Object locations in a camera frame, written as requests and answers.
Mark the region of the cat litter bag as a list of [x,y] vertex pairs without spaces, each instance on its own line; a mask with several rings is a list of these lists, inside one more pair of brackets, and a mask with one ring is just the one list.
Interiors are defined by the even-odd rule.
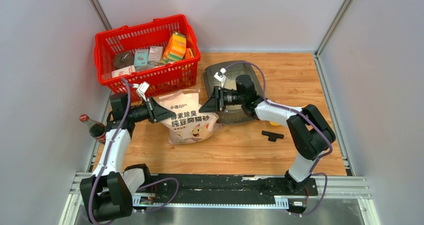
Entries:
[[161,123],[169,129],[171,145],[185,145],[207,140],[222,129],[214,112],[200,113],[200,89],[182,89],[158,98],[158,104],[175,114]]

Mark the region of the yellow plastic scoop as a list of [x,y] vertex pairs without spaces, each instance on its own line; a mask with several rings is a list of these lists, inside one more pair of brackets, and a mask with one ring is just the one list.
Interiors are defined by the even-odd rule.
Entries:
[[270,121],[269,122],[272,126],[280,126],[280,124],[279,123],[276,123],[276,122],[273,122],[273,121]]

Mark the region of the black bag clip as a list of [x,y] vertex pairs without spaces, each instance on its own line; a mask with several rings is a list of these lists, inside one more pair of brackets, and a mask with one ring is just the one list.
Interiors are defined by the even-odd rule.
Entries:
[[278,139],[284,139],[284,135],[280,133],[270,132],[266,130],[262,130],[261,134],[263,136],[267,136],[269,142],[277,142]]

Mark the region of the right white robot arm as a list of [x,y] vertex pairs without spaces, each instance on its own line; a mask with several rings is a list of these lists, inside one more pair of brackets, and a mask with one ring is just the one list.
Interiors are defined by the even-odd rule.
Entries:
[[222,112],[227,106],[240,105],[248,117],[288,128],[297,155],[284,175],[285,188],[290,194],[299,194],[319,160],[332,153],[334,131],[315,105],[292,107],[271,102],[258,95],[254,82],[246,74],[239,75],[235,84],[236,89],[215,86],[199,112]]

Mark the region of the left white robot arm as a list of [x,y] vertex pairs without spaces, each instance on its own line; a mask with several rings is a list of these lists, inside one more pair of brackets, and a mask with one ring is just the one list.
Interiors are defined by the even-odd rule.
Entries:
[[105,144],[99,164],[91,176],[80,182],[88,220],[92,224],[110,224],[128,217],[133,211],[133,194],[148,192],[153,186],[146,164],[129,166],[121,171],[135,125],[148,120],[162,122],[175,113],[149,98],[131,107],[131,97],[124,92],[110,96],[111,113],[105,128]]

